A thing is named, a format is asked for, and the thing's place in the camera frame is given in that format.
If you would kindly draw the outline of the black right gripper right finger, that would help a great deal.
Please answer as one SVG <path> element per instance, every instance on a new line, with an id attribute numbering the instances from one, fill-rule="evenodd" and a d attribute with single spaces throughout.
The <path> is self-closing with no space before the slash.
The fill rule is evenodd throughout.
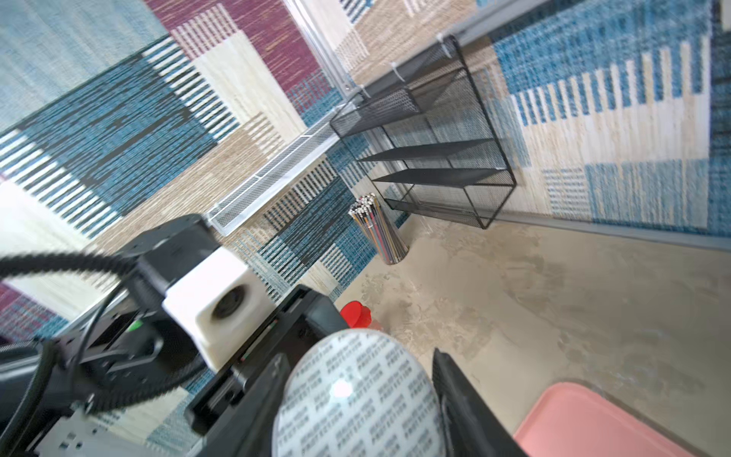
<path id="1" fill-rule="evenodd" d="M 527 457 L 454 359 L 439 348 L 432 357 L 432 384 L 444 424 L 447 456 Z"/>

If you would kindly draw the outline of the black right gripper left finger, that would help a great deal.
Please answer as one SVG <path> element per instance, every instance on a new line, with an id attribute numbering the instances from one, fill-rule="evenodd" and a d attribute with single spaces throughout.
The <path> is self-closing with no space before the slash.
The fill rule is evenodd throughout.
<path id="1" fill-rule="evenodd" d="M 287 356 L 236 361 L 215 375 L 188 406 L 198 435 L 190 456 L 270 456 L 274 419 L 291 373 Z"/>

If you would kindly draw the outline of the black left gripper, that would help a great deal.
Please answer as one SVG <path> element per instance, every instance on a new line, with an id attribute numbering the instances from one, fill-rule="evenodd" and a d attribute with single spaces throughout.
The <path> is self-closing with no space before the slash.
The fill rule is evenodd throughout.
<path id="1" fill-rule="evenodd" d="M 303 285 L 295 287 L 193 398 L 185 411 L 192 431 L 207 434 L 252 390 L 275 356 L 282 354 L 293 368 L 320 340 L 347 328 L 327 295 Z"/>

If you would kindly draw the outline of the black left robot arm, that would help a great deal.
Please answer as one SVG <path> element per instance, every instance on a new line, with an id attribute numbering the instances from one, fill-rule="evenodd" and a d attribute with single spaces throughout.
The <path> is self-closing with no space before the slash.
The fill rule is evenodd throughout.
<path id="1" fill-rule="evenodd" d="M 73 407 L 96 414 L 168 393 L 206 368 L 190 337 L 162 309 L 157 292 L 135 295 L 129 312 L 101 322 L 79 369 L 74 332 L 1 350 L 1 452 L 32 454 Z M 304 286 L 254 323 L 186 410 L 207 453 L 268 452 L 271 426 L 287 374 L 316 343 L 346 329 L 333 302 Z"/>

